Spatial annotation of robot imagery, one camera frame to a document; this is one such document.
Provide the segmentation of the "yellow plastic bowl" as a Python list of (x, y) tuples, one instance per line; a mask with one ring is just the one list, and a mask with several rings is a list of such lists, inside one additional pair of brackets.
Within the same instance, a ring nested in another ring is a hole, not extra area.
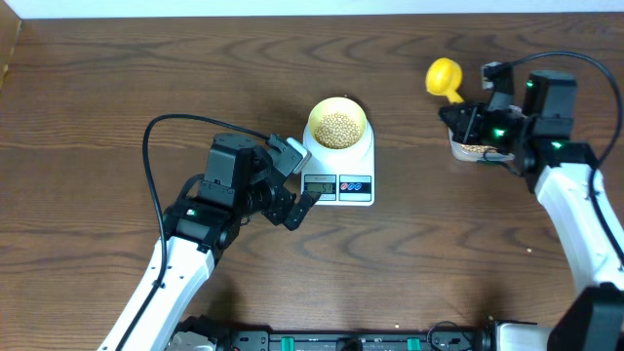
[(368, 120), (364, 109), (348, 97), (329, 97), (317, 103), (308, 118), (312, 138), (329, 149), (354, 146), (365, 135)]

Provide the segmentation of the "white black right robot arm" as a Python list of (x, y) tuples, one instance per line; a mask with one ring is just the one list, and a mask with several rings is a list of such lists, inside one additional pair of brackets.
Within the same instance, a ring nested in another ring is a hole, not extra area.
[(623, 228), (605, 196), (599, 160), (586, 142), (571, 140), (575, 78), (537, 70), (526, 82), (521, 108), (513, 105), (513, 69), (484, 67), (487, 102), (458, 93), (463, 74), (455, 62), (431, 67), (427, 91), (448, 99), (439, 115), (455, 142), (511, 154), (511, 171), (545, 209), (565, 252), (577, 296), (552, 328), (494, 322), (477, 350), (619, 350), (623, 340)]

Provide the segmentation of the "yellow measuring scoop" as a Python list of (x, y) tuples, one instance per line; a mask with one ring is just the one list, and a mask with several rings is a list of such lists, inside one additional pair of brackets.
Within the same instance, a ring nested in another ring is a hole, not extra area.
[(457, 62), (450, 58), (438, 58), (427, 71), (425, 88), (429, 94), (445, 97), (450, 103), (462, 103), (464, 99), (458, 93), (462, 79), (462, 69)]

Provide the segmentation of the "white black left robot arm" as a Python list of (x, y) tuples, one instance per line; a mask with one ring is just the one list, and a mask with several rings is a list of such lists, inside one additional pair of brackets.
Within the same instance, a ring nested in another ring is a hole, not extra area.
[(310, 157), (291, 137), (273, 135), (260, 146), (246, 136), (216, 135), (205, 173), (187, 180), (175, 202), (161, 212), (163, 235), (101, 349), (165, 349), (181, 314), (245, 218), (260, 213), (276, 226), (297, 229), (320, 195), (296, 195), (285, 182)]

